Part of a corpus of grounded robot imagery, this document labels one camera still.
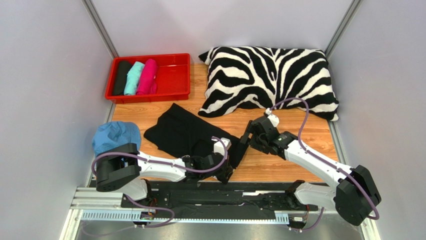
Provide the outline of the blue bucket hat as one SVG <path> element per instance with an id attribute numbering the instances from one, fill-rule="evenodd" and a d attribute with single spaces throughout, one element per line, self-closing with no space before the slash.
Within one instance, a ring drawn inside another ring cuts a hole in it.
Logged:
<path id="1" fill-rule="evenodd" d="M 136 144 L 141 147 L 141 132 L 134 122 L 110 121 L 100 125 L 93 138 L 94 156 L 113 150 L 125 144 Z"/>

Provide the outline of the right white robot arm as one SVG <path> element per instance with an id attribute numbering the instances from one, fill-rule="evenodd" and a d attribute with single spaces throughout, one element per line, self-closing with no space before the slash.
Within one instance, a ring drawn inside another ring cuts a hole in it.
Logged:
<path id="1" fill-rule="evenodd" d="M 293 202 L 335 210 L 354 226 L 371 219 L 371 213 L 377 214 L 382 198 L 366 167 L 351 167 L 332 160 L 308 146 L 299 136 L 289 131 L 278 132 L 279 122 L 274 114 L 250 120 L 240 141 L 262 153 L 295 163 L 325 182 L 325 185 L 317 185 L 295 181 L 287 189 Z"/>

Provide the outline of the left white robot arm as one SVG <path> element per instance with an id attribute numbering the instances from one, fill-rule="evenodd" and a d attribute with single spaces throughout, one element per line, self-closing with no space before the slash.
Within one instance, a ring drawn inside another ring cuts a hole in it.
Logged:
<path id="1" fill-rule="evenodd" d="M 122 193 L 139 201 L 152 195 L 149 178 L 188 184 L 215 178 L 226 184 L 234 171 L 229 163 L 230 146 L 227 138 L 221 138 L 205 157 L 186 155 L 169 159 L 138 151 L 136 144 L 127 143 L 95 158 L 95 187 L 98 192 Z"/>

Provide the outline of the black t shirt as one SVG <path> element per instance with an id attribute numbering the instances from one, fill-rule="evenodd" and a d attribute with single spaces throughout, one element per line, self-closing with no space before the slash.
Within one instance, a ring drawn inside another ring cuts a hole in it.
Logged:
<path id="1" fill-rule="evenodd" d="M 238 153 L 239 138 L 195 116 L 177 104 L 164 112 L 156 125 L 148 128 L 144 138 L 175 158 L 214 154 L 212 137 L 227 138 L 231 146 L 227 159 L 235 170 L 245 154 Z"/>

